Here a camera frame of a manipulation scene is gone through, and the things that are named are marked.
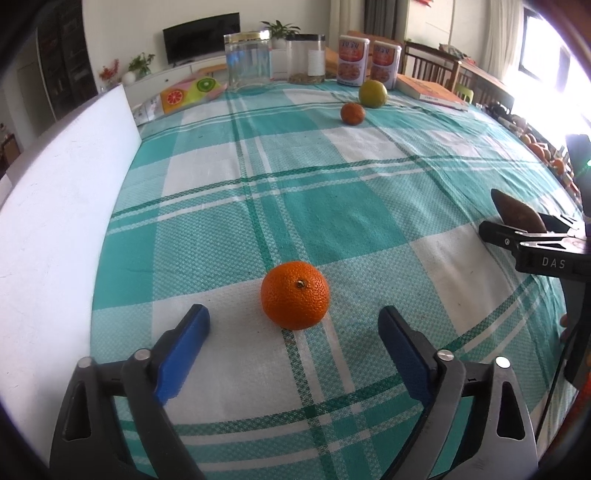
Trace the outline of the person right hand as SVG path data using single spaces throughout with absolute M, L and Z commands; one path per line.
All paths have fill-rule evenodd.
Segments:
M 560 335 L 560 341 L 562 343 L 565 343 L 568 340 L 569 336 L 570 336 L 570 333 L 568 331 L 569 320 L 568 320 L 568 315 L 567 314 L 564 314 L 560 318 L 559 324 L 560 324 L 560 327 L 562 328 L 562 333 Z

